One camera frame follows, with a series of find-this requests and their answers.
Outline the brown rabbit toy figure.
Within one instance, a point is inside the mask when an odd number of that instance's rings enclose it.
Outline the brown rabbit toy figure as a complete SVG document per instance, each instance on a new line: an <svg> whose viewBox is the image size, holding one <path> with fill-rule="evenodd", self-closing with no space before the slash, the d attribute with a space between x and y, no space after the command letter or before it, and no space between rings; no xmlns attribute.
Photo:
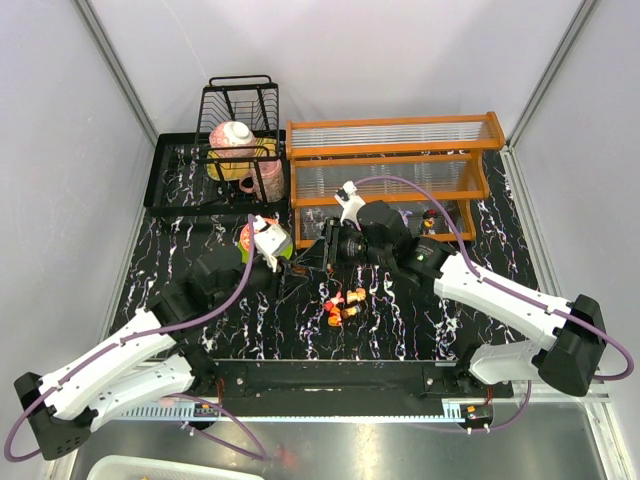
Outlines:
<svg viewBox="0 0 640 480"><path fill-rule="evenodd" d="M356 288L348 290L345 300L348 304L362 302L366 299L366 290L364 288Z"/></svg>

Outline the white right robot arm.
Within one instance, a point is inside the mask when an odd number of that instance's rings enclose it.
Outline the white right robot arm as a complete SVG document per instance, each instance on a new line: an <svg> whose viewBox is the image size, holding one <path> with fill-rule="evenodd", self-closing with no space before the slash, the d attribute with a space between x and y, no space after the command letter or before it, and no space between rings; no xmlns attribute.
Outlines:
<svg viewBox="0 0 640 480"><path fill-rule="evenodd" d="M515 329L523 340L469 348L457 369L484 385L542 380L561 393L587 394L604 352L600 307L590 297L553 297L497 275L461 250L415 236L400 213L383 201L365 204L351 217L325 220L304 251L308 266L379 266L412 293L469 306Z"/></svg>

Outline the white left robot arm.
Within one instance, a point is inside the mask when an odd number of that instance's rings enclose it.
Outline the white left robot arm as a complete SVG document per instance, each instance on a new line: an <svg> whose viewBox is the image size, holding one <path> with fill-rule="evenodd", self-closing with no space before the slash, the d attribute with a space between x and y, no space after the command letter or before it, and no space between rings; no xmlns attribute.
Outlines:
<svg viewBox="0 0 640 480"><path fill-rule="evenodd" d="M35 455L59 459L120 414L162 397L204 393L213 363L192 339L245 290L277 292L288 261L222 247L198 258L102 343L46 375L27 372L14 383L20 419L35 436Z"/></svg>

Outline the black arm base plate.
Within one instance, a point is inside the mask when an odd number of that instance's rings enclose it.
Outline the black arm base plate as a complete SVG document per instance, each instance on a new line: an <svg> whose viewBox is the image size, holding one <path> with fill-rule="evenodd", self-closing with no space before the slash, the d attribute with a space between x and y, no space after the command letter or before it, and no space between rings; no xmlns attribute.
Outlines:
<svg viewBox="0 0 640 480"><path fill-rule="evenodd" d="M509 399L512 385L489 387L450 362L399 360L212 360L185 391L243 398L264 391L397 390L416 396Z"/></svg>

